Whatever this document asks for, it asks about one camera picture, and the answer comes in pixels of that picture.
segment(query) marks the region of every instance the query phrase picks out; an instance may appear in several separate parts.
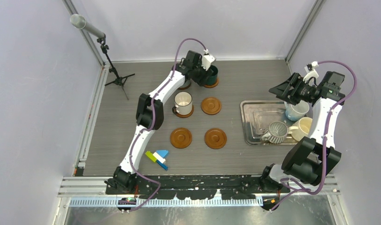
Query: gray table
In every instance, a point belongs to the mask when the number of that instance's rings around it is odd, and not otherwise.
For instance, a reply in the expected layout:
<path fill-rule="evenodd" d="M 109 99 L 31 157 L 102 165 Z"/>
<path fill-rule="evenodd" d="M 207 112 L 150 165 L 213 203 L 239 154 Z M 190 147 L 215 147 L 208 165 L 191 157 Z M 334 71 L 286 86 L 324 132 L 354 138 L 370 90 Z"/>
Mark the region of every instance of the gray table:
<path fill-rule="evenodd" d="M 187 89 L 193 97 L 195 111 L 186 119 L 171 112 L 174 95 L 164 106 L 164 123 L 153 135 L 146 150 L 169 150 L 166 172 L 147 157 L 140 163 L 140 172 L 148 175 L 163 174 L 257 174 L 266 165 L 281 163 L 291 146 L 250 146 L 243 135 L 240 103 L 244 100 L 275 100 L 268 89 L 290 76 L 283 60 L 218 61 L 219 85 L 213 89 L 192 83 Z M 120 75 L 135 73 L 125 85 L 128 101 L 121 87 L 105 87 L 96 121 L 84 175 L 112 175 L 124 158 L 134 135 L 138 97 L 154 90 L 169 74 L 170 62 L 119 63 Z M 107 82 L 114 80 L 110 74 Z M 217 97 L 222 110 L 217 115 L 206 115 L 200 108 L 206 97 Z M 176 149 L 169 140 L 171 132 L 185 127 L 192 132 L 188 148 Z M 213 150 L 204 143 L 210 128 L 225 131 L 228 140 L 222 149 Z"/>

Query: round wooden coaster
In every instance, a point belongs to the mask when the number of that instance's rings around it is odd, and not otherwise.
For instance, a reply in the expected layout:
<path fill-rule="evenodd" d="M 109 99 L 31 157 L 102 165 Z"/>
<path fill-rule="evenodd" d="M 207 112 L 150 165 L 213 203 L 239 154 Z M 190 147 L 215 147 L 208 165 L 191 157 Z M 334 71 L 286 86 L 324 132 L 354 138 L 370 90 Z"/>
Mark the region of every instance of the round wooden coaster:
<path fill-rule="evenodd" d="M 215 84 L 213 84 L 213 85 L 210 85 L 210 86 L 208 86 L 208 85 L 204 85 L 204 87 L 205 88 L 214 88 L 214 87 L 216 87 L 217 85 L 218 85 L 218 82 L 220 81 L 220 79 L 217 77 L 217 81 L 215 82 Z"/>
<path fill-rule="evenodd" d="M 201 104 L 205 114 L 215 115 L 221 111 L 222 104 L 216 97 L 206 97 Z"/>
<path fill-rule="evenodd" d="M 175 107 L 173 107 L 173 113 L 178 116 L 179 118 L 188 118 L 190 117 L 192 114 L 193 114 L 193 111 L 195 111 L 195 106 L 192 105 L 192 111 L 190 113 L 188 113 L 187 115 L 181 115 L 179 113 L 177 113 L 176 111 L 174 111 Z"/>
<path fill-rule="evenodd" d="M 191 144 L 192 134 L 186 128 L 177 128 L 171 133 L 170 142 L 174 147 L 184 149 Z"/>
<path fill-rule="evenodd" d="M 188 89 L 190 86 L 191 86 L 192 82 L 189 82 L 189 85 L 186 86 L 186 87 L 183 87 L 183 88 L 178 88 L 178 90 L 185 90 L 185 89 Z"/>
<path fill-rule="evenodd" d="M 212 128 L 207 130 L 204 135 L 204 141 L 208 147 L 212 149 L 220 149 L 227 143 L 227 135 L 221 129 Z"/>

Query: green block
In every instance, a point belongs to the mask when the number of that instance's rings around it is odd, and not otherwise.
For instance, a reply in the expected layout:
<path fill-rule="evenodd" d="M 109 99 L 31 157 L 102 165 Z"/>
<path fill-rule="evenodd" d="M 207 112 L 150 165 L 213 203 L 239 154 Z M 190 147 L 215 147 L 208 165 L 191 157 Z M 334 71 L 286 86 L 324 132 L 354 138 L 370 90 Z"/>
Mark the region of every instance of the green block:
<path fill-rule="evenodd" d="M 156 157 L 150 151 L 146 151 L 145 155 L 148 156 L 148 158 L 150 158 L 154 163 L 157 161 Z"/>

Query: black tripod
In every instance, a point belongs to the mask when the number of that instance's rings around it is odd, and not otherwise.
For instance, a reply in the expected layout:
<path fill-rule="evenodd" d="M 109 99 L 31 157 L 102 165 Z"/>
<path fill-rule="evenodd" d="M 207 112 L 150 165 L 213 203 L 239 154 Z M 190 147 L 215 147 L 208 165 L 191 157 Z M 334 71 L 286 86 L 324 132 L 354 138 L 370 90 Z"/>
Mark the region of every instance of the black tripod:
<path fill-rule="evenodd" d="M 109 69 L 109 73 L 114 73 L 114 75 L 116 75 L 116 79 L 112 82 L 109 82 L 107 84 L 105 84 L 105 86 L 107 85 L 110 85 L 110 84 L 116 84 L 116 85 L 119 85 L 122 87 L 123 91 L 124 91 L 124 94 L 126 95 L 126 98 L 127 100 L 129 100 L 128 96 L 127 96 L 127 93 L 126 91 L 124 90 L 124 84 L 126 83 L 127 79 L 130 77 L 130 76 L 134 76 L 135 74 L 131 74 L 131 75 L 128 75 L 128 76 L 119 76 L 119 74 L 117 73 L 117 70 L 116 68 L 113 66 L 113 63 L 112 61 L 110 60 L 109 56 L 107 55 L 107 50 L 109 49 L 109 46 L 107 46 L 105 44 L 105 37 L 103 38 L 98 38 L 97 39 L 97 42 L 101 44 L 101 50 L 102 52 L 105 54 L 107 60 L 109 61 L 110 63 L 110 69 Z"/>

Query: metal tray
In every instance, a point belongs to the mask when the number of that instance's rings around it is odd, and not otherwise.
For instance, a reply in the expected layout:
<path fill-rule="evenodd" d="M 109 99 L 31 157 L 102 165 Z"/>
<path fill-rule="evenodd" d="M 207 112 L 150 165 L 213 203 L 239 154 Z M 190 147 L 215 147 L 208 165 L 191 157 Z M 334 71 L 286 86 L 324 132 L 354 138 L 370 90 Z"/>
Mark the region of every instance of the metal tray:
<path fill-rule="evenodd" d="M 242 113 L 244 139 L 250 145 L 295 145 L 297 141 L 291 136 L 280 144 L 261 140 L 265 128 L 273 121 L 284 122 L 288 127 L 293 121 L 287 119 L 283 101 L 243 101 L 240 104 Z"/>

